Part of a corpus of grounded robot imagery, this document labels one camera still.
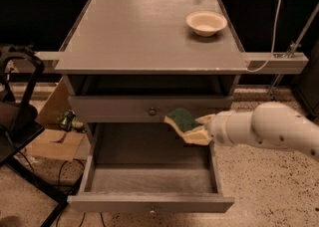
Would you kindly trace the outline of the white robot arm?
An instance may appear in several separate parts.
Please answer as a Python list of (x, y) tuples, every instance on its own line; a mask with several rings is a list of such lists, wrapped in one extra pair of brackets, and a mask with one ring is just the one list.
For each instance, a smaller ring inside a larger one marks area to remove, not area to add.
[(319, 126), (298, 111), (277, 102), (251, 112), (221, 112), (198, 118), (200, 126), (183, 136), (186, 143), (295, 150), (319, 161)]

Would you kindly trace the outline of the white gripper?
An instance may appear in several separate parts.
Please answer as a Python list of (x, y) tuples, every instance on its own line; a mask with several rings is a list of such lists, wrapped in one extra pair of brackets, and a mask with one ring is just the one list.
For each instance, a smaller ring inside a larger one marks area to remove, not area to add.
[(206, 129), (187, 131), (183, 140), (189, 144), (209, 145), (211, 139), (225, 146), (246, 144), (253, 141), (251, 129), (252, 112), (237, 113), (233, 111), (207, 114), (195, 119), (205, 125)]

